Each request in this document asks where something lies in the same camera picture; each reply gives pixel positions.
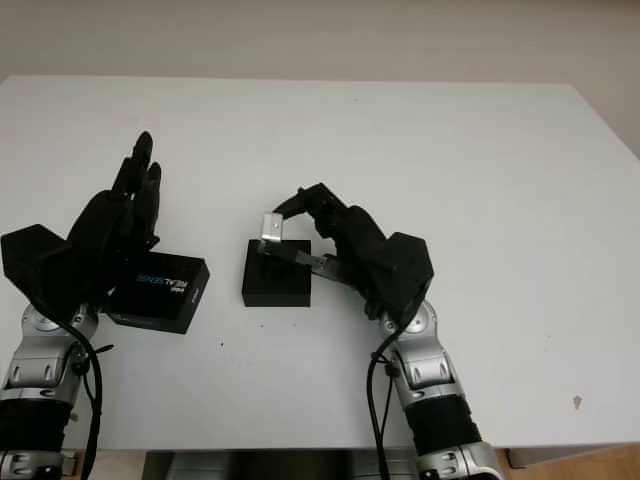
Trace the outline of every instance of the floor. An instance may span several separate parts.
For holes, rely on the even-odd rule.
[[[499,451],[498,456],[507,480],[640,479],[640,445],[602,450],[527,470],[511,470],[504,451]]]
[[[612,448],[526,470],[510,469],[504,451],[498,451],[498,456],[507,480],[640,480],[640,445]],[[100,452],[91,480],[140,480],[144,458],[144,452]]]

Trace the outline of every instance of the metal joint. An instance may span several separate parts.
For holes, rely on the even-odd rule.
[[[425,479],[456,480],[488,474],[496,480],[505,480],[498,458],[486,442],[428,453],[418,458],[417,465],[421,478]]]

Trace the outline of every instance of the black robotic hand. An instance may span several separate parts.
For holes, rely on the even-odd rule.
[[[160,165],[144,132],[122,162],[111,190],[96,194],[67,240],[42,225],[2,236],[5,276],[56,322],[69,322],[81,303],[100,308],[132,258],[150,250],[160,205]]]
[[[394,233],[387,238],[361,207],[347,207],[324,184],[300,188],[274,213],[283,220],[308,213],[323,238],[335,242],[336,255],[309,261],[277,243],[264,250],[279,257],[308,263],[313,273],[357,289],[365,299],[365,313],[377,320],[386,312],[398,325],[415,316],[424,300],[433,266],[425,241]]]

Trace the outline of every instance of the robot forearm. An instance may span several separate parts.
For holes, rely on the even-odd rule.
[[[390,320],[382,335],[394,333]],[[413,431],[421,480],[497,479],[504,475],[493,448],[482,441],[451,360],[437,336],[437,317],[423,302],[391,345],[394,383]]]
[[[97,319],[82,307],[71,325],[90,338]],[[0,390],[0,478],[58,479],[60,452],[86,355],[75,339],[29,305],[22,343]]]

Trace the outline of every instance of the black cube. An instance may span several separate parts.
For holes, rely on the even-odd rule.
[[[283,245],[311,254],[309,240],[284,240]],[[242,299],[246,307],[309,307],[311,268],[258,253],[260,240],[249,240]]]

